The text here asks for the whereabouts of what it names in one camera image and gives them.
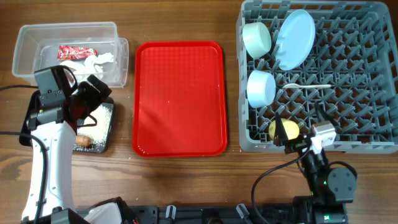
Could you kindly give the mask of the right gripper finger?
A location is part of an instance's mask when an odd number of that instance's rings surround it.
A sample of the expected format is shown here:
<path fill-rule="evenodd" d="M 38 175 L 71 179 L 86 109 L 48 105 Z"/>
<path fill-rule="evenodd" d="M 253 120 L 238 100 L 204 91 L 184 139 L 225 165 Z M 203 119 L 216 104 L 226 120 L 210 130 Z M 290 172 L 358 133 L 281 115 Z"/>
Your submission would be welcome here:
<path fill-rule="evenodd" d="M 333 126 L 336 126 L 336 121 L 329 114 L 327 114 L 326 111 L 323 110 L 317 102 L 315 102 L 314 107 L 315 107 L 315 114 L 317 116 L 319 123 L 328 121 Z"/>
<path fill-rule="evenodd" d="M 288 136 L 285 132 L 284 125 L 279 113 L 275 114 L 275 133 L 274 133 L 274 145 L 284 146 L 285 142 L 288 141 Z"/>

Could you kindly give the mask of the yellow plastic cup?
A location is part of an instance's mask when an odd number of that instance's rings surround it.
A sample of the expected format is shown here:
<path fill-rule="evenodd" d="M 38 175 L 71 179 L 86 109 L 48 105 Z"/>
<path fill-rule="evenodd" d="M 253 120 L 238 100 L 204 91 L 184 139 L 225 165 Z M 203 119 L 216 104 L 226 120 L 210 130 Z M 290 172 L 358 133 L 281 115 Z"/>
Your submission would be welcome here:
<path fill-rule="evenodd" d="M 281 119 L 282 124 L 284 126 L 285 132 L 289 140 L 296 139 L 300 134 L 300 128 L 297 123 L 288 120 L 288 119 Z M 271 122 L 269 126 L 269 136 L 270 139 L 273 140 L 275 136 L 275 129 L 276 129 L 276 121 Z"/>

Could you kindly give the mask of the white tissue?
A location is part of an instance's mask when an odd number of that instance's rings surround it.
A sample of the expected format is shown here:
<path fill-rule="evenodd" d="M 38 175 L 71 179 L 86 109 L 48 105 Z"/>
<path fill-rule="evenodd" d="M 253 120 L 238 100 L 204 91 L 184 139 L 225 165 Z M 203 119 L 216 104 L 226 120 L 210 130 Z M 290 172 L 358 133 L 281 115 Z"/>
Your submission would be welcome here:
<path fill-rule="evenodd" d="M 66 60 L 60 64 L 71 69 L 77 81 L 82 82 L 86 81 L 90 75 L 96 75 L 98 79 L 102 79 L 103 75 L 100 75 L 100 73 L 104 72 L 103 65 L 112 65 L 113 62 L 114 55 L 111 53 L 105 53 L 98 56 L 90 55 L 84 60 L 84 62 Z"/>

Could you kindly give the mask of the white rice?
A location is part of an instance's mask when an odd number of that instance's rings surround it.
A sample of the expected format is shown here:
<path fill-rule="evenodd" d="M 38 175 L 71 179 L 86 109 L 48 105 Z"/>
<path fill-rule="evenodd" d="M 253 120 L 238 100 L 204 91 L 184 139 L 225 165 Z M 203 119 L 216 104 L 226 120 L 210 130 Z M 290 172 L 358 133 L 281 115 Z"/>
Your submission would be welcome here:
<path fill-rule="evenodd" d="M 90 152 L 90 153 L 102 153 L 106 150 L 108 144 L 108 137 L 110 135 L 111 126 L 114 117 L 114 105 L 112 103 L 102 103 L 96 110 L 91 114 L 97 122 L 92 120 L 91 117 L 87 117 L 80 124 L 82 128 L 77 129 L 78 135 L 85 135 L 91 138 L 91 146 L 81 147 L 74 145 L 74 151 Z"/>

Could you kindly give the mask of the white plastic spoon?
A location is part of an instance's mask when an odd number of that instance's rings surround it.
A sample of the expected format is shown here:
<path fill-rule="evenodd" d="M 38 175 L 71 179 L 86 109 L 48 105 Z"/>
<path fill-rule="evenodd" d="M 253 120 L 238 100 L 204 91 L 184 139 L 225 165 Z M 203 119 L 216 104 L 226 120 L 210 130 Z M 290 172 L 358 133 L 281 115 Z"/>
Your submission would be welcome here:
<path fill-rule="evenodd" d="M 331 84 L 321 84 L 321 85 L 299 85 L 296 83 L 288 83 L 282 87 L 282 89 L 288 89 L 288 88 L 304 88 L 304 89 L 309 89 L 309 88 L 316 88 L 316 89 L 325 89 L 325 88 L 331 88 Z"/>

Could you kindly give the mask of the brown carrot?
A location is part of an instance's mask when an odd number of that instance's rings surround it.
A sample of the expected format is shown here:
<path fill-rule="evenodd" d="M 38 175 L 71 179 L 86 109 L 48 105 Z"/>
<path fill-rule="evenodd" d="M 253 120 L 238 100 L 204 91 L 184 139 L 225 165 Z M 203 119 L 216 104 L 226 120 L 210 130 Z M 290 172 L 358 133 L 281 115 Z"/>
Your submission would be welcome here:
<path fill-rule="evenodd" d="M 85 135 L 77 135 L 75 139 L 75 144 L 81 147 L 89 147 L 91 142 L 91 138 Z"/>

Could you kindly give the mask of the red snack wrapper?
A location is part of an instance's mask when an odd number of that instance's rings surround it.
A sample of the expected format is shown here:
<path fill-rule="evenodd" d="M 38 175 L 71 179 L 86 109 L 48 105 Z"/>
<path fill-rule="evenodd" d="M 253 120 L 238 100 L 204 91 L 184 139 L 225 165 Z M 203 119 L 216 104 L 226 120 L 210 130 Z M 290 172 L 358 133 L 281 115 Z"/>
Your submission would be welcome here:
<path fill-rule="evenodd" d="M 91 55 L 97 56 L 97 50 L 86 47 L 74 47 L 69 45 L 60 45 L 58 48 L 57 59 L 59 61 L 65 60 L 80 60 Z"/>

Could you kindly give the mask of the light blue bowl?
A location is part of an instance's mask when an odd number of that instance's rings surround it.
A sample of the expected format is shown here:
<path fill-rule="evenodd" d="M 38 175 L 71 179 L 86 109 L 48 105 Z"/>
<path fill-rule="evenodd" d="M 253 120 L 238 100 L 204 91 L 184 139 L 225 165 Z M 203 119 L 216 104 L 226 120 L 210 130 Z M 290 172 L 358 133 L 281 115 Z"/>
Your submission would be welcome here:
<path fill-rule="evenodd" d="M 248 102 L 252 108 L 262 108 L 273 103 L 276 94 L 276 84 L 271 73 L 255 70 L 247 84 Z"/>

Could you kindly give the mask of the large pale blue plate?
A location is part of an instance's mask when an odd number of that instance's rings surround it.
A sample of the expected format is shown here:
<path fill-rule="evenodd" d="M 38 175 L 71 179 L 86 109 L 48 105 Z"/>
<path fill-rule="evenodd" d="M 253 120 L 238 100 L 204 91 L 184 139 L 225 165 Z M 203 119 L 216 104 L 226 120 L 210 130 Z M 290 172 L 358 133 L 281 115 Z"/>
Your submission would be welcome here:
<path fill-rule="evenodd" d="M 293 11 L 279 30 L 275 59 L 281 70 L 292 70 L 308 57 L 315 41 L 315 22 L 303 9 Z"/>

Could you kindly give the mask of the mint green bowl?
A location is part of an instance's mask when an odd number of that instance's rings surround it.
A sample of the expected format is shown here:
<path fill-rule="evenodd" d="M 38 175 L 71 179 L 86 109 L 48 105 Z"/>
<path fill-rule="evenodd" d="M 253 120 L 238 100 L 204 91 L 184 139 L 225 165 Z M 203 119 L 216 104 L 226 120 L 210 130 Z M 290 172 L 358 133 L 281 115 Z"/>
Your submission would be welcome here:
<path fill-rule="evenodd" d="M 272 47 L 271 35 L 265 24 L 254 22 L 243 26 L 243 42 L 248 54 L 259 59 Z"/>

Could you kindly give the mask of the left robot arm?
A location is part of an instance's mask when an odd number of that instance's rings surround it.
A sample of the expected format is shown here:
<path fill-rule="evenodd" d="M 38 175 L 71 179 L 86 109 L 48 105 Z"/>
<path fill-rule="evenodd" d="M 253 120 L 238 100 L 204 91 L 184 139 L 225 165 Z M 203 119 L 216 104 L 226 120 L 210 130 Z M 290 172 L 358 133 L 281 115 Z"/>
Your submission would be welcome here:
<path fill-rule="evenodd" d="M 40 104 L 27 117 L 33 149 L 32 174 L 22 222 L 38 223 L 53 212 L 75 209 L 72 152 L 78 121 L 88 117 L 111 94 L 95 75 L 78 82 L 64 65 L 34 73 Z"/>

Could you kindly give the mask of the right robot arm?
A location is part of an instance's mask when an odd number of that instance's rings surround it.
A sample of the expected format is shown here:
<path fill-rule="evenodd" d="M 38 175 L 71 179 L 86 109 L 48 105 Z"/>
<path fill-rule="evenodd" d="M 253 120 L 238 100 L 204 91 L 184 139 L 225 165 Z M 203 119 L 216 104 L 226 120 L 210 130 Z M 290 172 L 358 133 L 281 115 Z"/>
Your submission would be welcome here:
<path fill-rule="evenodd" d="M 334 143 L 339 124 L 319 104 L 315 114 L 320 121 L 294 139 L 288 138 L 282 118 L 275 114 L 274 144 L 283 146 L 286 154 L 298 154 L 296 163 L 312 193 L 294 197 L 294 223 L 348 223 L 346 204 L 353 202 L 358 173 L 345 162 L 328 161 L 324 148 Z"/>

